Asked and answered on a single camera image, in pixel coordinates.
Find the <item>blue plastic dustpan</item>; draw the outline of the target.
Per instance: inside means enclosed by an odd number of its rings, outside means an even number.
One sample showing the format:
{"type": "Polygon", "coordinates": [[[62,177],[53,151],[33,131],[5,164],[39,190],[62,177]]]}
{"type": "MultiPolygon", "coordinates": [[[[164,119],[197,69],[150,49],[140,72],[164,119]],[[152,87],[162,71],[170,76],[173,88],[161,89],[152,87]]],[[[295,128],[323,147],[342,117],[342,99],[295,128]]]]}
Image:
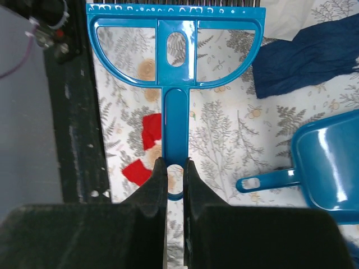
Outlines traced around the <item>blue plastic dustpan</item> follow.
{"type": "Polygon", "coordinates": [[[291,139],[293,167],[256,175],[259,185],[241,193],[300,186],[310,208],[326,211],[339,225],[358,224],[358,110],[300,127],[291,139]]]}

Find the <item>red paper scrap left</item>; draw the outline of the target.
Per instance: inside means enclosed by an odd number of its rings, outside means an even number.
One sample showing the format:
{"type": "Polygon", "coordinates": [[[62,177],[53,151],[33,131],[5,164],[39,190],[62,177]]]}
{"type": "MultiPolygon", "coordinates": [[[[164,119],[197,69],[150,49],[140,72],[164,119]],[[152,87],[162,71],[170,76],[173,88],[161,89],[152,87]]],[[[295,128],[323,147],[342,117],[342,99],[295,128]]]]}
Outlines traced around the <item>red paper scrap left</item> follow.
{"type": "Polygon", "coordinates": [[[152,148],[155,141],[162,139],[162,115],[160,113],[143,117],[141,135],[144,151],[152,148]]]}

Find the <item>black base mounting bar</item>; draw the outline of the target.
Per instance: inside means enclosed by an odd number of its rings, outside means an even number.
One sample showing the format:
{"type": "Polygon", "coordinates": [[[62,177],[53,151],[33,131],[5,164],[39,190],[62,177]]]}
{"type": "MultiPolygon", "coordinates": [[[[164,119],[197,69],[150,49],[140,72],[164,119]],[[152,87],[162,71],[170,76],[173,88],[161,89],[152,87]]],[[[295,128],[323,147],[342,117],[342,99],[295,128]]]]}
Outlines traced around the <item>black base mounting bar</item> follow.
{"type": "Polygon", "coordinates": [[[64,202],[110,203],[85,2],[2,1],[1,6],[37,20],[36,40],[50,45],[44,64],[64,202]]]}

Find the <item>floral table cloth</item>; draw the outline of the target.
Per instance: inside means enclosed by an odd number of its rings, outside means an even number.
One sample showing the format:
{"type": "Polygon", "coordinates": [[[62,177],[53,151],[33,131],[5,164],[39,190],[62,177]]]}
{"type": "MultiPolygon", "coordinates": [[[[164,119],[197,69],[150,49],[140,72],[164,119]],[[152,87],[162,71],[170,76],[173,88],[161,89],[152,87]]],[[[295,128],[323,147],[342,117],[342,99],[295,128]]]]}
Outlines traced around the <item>floral table cloth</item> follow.
{"type": "MultiPolygon", "coordinates": [[[[294,37],[299,29],[358,13],[358,1],[261,1],[267,8],[263,45],[294,37]]],[[[152,80],[155,31],[100,28],[105,55],[122,72],[152,80]]],[[[203,30],[198,33],[199,81],[222,78],[247,56],[253,31],[203,30]]],[[[138,186],[122,174],[140,159],[152,170],[161,140],[144,151],[142,119],[161,112],[159,89],[126,85],[94,55],[100,117],[112,202],[122,202],[138,186]]],[[[231,83],[190,93],[189,156],[202,180],[233,205],[304,207],[299,187],[238,193],[237,179],[291,167],[290,139],[300,126],[358,109],[358,73],[338,76],[286,95],[257,99],[252,69],[231,83]]],[[[183,266],[183,202],[168,201],[167,268],[183,266]]]]}

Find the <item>red paper scrap middle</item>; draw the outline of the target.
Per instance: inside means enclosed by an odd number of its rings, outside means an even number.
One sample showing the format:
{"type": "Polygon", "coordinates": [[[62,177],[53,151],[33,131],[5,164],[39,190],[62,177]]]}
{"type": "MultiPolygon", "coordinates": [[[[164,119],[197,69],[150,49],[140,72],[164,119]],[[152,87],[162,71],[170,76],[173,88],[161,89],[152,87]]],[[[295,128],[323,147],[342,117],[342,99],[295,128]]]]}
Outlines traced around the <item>red paper scrap middle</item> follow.
{"type": "Polygon", "coordinates": [[[137,159],[122,169],[122,174],[128,181],[141,187],[150,178],[152,171],[147,169],[140,159],[137,159]]]}

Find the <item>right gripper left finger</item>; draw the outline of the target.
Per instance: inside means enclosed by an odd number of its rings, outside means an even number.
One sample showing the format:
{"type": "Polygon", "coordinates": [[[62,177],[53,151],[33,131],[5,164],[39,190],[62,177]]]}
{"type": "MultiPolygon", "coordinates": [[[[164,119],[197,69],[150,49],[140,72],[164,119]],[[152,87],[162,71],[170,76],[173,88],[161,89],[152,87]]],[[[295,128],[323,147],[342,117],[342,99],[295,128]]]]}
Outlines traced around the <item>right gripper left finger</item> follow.
{"type": "Polygon", "coordinates": [[[2,268],[166,268],[167,168],[121,203],[25,205],[1,223],[2,268]]]}

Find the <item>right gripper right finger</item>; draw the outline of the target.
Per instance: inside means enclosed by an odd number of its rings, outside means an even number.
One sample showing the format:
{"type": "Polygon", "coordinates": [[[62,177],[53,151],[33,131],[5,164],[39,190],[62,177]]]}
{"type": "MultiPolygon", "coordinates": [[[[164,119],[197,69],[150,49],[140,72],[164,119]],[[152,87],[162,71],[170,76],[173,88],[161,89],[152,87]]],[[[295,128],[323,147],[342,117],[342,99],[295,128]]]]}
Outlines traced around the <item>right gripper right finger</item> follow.
{"type": "Polygon", "coordinates": [[[183,172],[184,265],[188,268],[355,268],[356,247],[326,212],[232,206],[183,172]]]}

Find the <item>red paper scrap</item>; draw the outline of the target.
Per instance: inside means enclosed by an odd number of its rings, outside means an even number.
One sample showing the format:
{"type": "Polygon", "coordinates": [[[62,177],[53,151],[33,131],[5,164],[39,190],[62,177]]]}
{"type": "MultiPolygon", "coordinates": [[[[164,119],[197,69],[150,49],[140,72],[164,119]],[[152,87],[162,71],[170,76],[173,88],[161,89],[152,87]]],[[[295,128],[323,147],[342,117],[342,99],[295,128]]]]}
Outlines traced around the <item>red paper scrap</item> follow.
{"type": "Polygon", "coordinates": [[[162,139],[162,115],[160,113],[143,117],[141,135],[144,151],[152,148],[155,141],[162,139]]]}
{"type": "Polygon", "coordinates": [[[141,187],[150,178],[152,171],[147,169],[140,159],[137,159],[122,169],[122,174],[128,181],[141,187]]]}

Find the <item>blue hand brush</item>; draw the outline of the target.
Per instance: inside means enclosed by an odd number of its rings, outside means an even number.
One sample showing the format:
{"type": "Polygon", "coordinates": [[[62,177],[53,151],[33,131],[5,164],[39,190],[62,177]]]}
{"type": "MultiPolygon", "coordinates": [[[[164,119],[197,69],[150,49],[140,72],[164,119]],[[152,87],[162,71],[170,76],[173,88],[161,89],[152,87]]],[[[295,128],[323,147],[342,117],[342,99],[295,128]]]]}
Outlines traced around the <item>blue hand brush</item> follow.
{"type": "Polygon", "coordinates": [[[95,1],[85,8],[88,36],[103,67],[126,84],[162,92],[162,157],[167,166],[188,158],[190,90],[232,82],[254,61],[264,36],[266,9],[259,1],[95,1]],[[98,36],[102,27],[151,28],[155,31],[155,77],[150,81],[123,73],[105,55],[98,36]],[[223,78],[197,79],[200,30],[251,30],[250,51],[223,78]]]}

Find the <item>dark blue paper scrap middle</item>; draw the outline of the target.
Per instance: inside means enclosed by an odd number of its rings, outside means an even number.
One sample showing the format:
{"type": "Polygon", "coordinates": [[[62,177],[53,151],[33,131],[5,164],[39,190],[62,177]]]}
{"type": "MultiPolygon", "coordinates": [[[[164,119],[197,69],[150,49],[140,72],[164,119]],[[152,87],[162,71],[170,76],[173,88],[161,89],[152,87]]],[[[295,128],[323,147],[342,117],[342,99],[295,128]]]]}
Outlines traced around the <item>dark blue paper scrap middle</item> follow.
{"type": "Polygon", "coordinates": [[[252,63],[259,99],[358,72],[358,15],[304,28],[260,48],[252,63]]]}

